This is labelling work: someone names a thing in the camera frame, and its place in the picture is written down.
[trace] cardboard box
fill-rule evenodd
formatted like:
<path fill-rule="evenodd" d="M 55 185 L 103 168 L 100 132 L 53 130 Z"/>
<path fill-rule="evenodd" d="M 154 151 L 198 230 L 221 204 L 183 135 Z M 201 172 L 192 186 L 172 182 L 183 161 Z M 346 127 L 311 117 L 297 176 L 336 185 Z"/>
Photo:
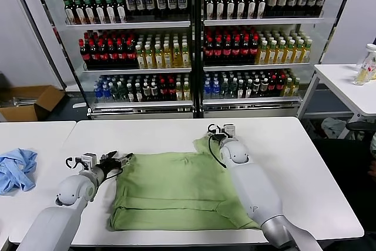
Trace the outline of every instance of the cardboard box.
<path fill-rule="evenodd" d="M 34 105 L 0 108 L 0 116 L 7 122 L 43 121 L 64 95 L 64 91 L 50 85 L 0 89 L 0 101 L 9 101 L 14 96 L 37 99 Z"/>

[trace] table leg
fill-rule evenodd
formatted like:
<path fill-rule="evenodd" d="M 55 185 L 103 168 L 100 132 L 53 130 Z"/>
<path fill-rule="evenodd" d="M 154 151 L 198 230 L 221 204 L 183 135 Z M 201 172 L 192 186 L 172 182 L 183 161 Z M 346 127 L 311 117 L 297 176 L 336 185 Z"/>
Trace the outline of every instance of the table leg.
<path fill-rule="evenodd" d="M 307 106 L 308 104 L 310 103 L 311 101 L 311 98 L 316 90 L 316 87 L 319 83 L 320 79 L 319 77 L 317 76 L 317 73 L 315 72 L 315 74 L 313 75 L 312 77 L 312 80 L 311 80 L 311 83 L 310 85 L 308 86 L 308 89 L 307 89 L 307 92 L 305 93 L 304 95 L 304 98 L 303 98 L 303 102 L 301 103 L 300 107 L 299 107 L 299 110 L 296 114 L 296 117 L 301 120 L 304 116 L 304 113 L 306 112 L 307 110 Z"/>
<path fill-rule="evenodd" d="M 362 115 L 360 115 L 359 113 L 355 113 L 354 116 L 352 116 L 352 118 L 348 121 L 348 123 L 358 122 L 361 119 Z M 349 132 L 350 131 L 347 128 L 344 128 L 341 134 L 339 135 L 338 139 L 345 139 Z"/>

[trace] white table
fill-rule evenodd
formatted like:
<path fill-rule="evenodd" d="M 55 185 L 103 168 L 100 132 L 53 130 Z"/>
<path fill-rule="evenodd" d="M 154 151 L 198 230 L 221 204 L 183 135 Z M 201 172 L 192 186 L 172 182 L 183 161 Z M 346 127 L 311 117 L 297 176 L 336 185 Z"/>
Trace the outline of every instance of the white table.
<path fill-rule="evenodd" d="M 0 123 L 0 153 L 21 148 L 38 153 L 36 171 L 32 177 L 36 186 L 23 192 L 13 190 L 0 196 L 0 250 L 8 245 L 8 236 L 20 210 L 27 210 L 26 198 L 38 194 L 43 173 L 56 160 L 56 153 L 75 127 L 76 122 Z"/>
<path fill-rule="evenodd" d="M 86 152 L 119 153 L 194 152 L 211 123 L 234 123 L 237 136 L 266 170 L 284 202 L 284 213 L 316 239 L 361 237 L 363 228 L 325 163 L 296 118 L 169 119 L 141 121 L 81 121 L 63 145 L 59 166 L 48 171 L 9 240 L 19 243 L 37 214 L 56 199 L 56 186 L 77 174 L 64 165 L 68 156 Z M 259 230 L 108 231 L 116 180 L 107 180 L 94 202 L 83 211 L 74 246 L 181 246 L 266 243 Z"/>
<path fill-rule="evenodd" d="M 376 81 L 370 81 L 363 86 L 353 84 L 358 70 L 355 64 L 315 65 L 315 74 L 305 93 L 297 117 L 304 116 L 307 106 L 319 82 L 324 83 L 354 115 L 349 122 L 356 122 L 363 117 L 376 116 Z M 345 138 L 348 130 L 345 128 L 338 138 Z"/>

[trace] white wall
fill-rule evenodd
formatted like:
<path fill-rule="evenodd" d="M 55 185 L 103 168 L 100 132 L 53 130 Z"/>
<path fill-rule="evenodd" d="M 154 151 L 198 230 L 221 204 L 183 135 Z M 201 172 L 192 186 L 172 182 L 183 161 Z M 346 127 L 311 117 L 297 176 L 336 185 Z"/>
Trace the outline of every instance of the white wall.
<path fill-rule="evenodd" d="M 347 0 L 323 63 L 357 63 L 376 38 L 375 19 L 375 0 Z"/>

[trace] folded shirt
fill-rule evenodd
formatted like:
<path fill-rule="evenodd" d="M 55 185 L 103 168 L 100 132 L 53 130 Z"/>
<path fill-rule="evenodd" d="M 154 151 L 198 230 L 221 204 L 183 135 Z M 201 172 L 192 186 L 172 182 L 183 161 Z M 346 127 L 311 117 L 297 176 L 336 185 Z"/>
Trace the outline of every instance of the folded shirt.
<path fill-rule="evenodd" d="M 259 228 L 243 209 L 228 171 L 209 152 L 135 154 L 117 177 L 110 218 L 114 230 Z M 216 156 L 219 149 L 211 143 Z"/>

